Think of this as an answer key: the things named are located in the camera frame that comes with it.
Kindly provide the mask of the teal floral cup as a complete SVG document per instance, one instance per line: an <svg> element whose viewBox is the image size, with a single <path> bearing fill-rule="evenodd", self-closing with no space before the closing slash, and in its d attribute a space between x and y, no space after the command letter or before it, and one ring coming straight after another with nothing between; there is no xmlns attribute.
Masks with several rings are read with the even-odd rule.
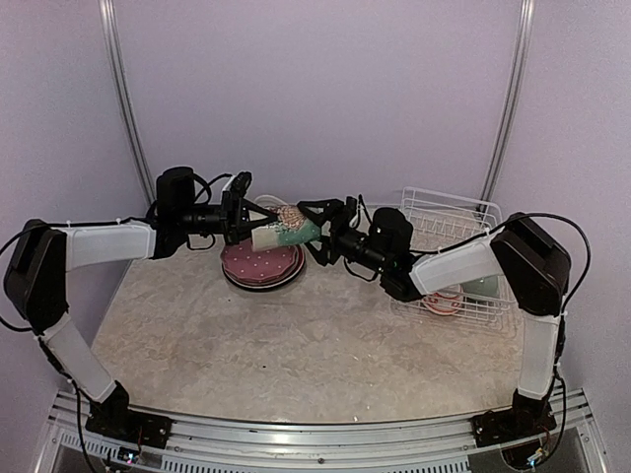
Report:
<svg viewBox="0 0 631 473"><path fill-rule="evenodd" d="M309 220L297 206L268 207L277 220L251 232L251 247L255 252L305 244L321 236L321 227Z"/></svg>

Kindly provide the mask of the red teal floral plate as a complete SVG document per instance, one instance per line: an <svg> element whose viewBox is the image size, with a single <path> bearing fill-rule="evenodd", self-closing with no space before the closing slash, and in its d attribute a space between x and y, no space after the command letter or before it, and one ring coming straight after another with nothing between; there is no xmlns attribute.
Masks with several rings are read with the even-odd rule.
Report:
<svg viewBox="0 0 631 473"><path fill-rule="evenodd" d="M266 292L290 284L302 272L305 255L299 246L253 251L249 245L225 246L221 268L234 286L251 292Z"/></svg>

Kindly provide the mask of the red polka dot plate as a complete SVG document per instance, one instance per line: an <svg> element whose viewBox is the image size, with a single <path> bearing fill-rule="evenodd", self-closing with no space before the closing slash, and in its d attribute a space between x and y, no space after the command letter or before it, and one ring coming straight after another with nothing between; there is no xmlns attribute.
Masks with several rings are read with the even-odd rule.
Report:
<svg viewBox="0 0 631 473"><path fill-rule="evenodd" d="M254 251L250 240L225 246L221 252L223 270L238 282L254 285L284 278L300 266L302 259L296 246Z"/></svg>

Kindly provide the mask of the light blue flower plate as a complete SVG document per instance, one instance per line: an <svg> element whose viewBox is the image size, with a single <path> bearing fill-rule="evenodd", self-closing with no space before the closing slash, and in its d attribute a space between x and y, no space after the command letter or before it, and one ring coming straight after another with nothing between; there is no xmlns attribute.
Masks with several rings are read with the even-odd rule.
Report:
<svg viewBox="0 0 631 473"><path fill-rule="evenodd" d="M280 283L298 272L300 264L291 257L268 254L232 258L222 263L231 280L247 286L262 287Z"/></svg>

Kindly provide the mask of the red white small bowl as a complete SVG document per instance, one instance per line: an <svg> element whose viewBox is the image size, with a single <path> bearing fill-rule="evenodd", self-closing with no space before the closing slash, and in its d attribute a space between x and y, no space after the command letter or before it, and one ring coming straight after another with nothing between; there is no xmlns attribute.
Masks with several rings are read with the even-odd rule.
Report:
<svg viewBox="0 0 631 473"><path fill-rule="evenodd" d="M438 316L452 316L461 311L463 293L434 293L422 300L423 306Z"/></svg>

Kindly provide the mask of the light green bowl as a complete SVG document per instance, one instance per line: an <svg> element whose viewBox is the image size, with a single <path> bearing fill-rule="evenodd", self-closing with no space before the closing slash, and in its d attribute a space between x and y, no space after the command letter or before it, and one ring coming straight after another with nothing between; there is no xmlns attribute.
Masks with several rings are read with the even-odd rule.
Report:
<svg viewBox="0 0 631 473"><path fill-rule="evenodd" d="M497 276L468 281L462 283L461 288L468 297L481 301L497 299L500 294L499 279Z"/></svg>

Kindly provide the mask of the black striped rim plate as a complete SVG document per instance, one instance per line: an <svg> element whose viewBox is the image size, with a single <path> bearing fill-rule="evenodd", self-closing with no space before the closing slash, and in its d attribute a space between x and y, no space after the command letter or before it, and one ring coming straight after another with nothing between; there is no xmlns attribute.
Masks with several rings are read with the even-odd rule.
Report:
<svg viewBox="0 0 631 473"><path fill-rule="evenodd" d="M222 269L222 272L226 280L236 288L250 293L268 293L280 290L281 288L292 284L304 272L305 266L306 261L304 258L302 258L299 260L298 263L295 264L294 267L291 268L290 271L286 272L282 277L266 284L245 283L243 281L237 280L233 276L230 276L229 273L225 271L225 269Z"/></svg>

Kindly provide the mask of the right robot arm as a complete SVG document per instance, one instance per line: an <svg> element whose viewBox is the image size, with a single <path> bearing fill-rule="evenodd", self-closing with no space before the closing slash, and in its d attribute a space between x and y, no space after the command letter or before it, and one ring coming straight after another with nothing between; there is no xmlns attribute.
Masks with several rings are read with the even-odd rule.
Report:
<svg viewBox="0 0 631 473"><path fill-rule="evenodd" d="M476 279L502 277L524 317L524 345L518 386L507 409L472 418L479 444L492 444L552 432L550 406L565 344L567 305L579 284L570 281L569 252L538 224L541 213L515 213L507 221L444 249L415 250L414 228L394 208L377 209L369 228L351 224L358 200L301 201L300 212L328 233L308 247L315 261L332 265L339 259L372 272L393 299L423 301L450 286Z"/></svg>

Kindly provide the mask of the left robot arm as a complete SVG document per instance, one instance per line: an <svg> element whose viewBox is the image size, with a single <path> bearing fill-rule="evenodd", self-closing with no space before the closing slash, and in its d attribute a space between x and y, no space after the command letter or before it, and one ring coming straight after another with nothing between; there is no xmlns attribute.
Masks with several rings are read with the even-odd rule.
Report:
<svg viewBox="0 0 631 473"><path fill-rule="evenodd" d="M219 200L201 201L201 194L212 192L208 181L191 167L167 169L157 178L155 200L143 217L86 223L31 219L9 240L13 254L4 293L50 363L89 401L89 430L125 439L139 434L142 417L77 326L70 307L78 293L74 284L100 267L165 260L192 237L221 237L235 245L276 222L274 212L247 199L250 172L224 178Z"/></svg>

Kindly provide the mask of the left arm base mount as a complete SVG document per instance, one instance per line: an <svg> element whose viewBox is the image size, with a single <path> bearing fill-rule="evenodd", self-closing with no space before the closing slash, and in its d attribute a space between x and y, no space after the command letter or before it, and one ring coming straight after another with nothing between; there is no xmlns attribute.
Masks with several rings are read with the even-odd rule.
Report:
<svg viewBox="0 0 631 473"><path fill-rule="evenodd" d="M169 417L130 408L129 394L119 383L103 402L90 401L89 432L106 438L165 449L172 430Z"/></svg>

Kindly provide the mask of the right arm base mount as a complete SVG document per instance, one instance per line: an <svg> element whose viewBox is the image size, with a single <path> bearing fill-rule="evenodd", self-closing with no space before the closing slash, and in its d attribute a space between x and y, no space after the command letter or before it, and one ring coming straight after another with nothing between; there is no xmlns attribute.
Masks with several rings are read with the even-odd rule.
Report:
<svg viewBox="0 0 631 473"><path fill-rule="evenodd" d="M489 410L470 419L477 447L506 443L553 431L557 424L549 403L549 394L533 399L513 394L506 409Z"/></svg>

